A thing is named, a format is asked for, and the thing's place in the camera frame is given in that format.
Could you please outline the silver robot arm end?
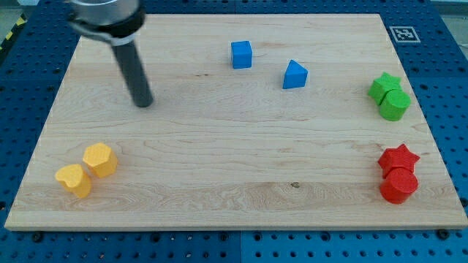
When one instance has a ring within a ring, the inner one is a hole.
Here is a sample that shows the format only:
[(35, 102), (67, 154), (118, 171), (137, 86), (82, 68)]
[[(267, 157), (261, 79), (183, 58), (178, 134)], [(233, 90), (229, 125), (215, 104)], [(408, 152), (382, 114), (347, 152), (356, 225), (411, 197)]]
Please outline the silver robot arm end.
[(146, 18), (141, 0), (71, 0), (69, 25), (82, 37), (112, 46), (132, 42)]

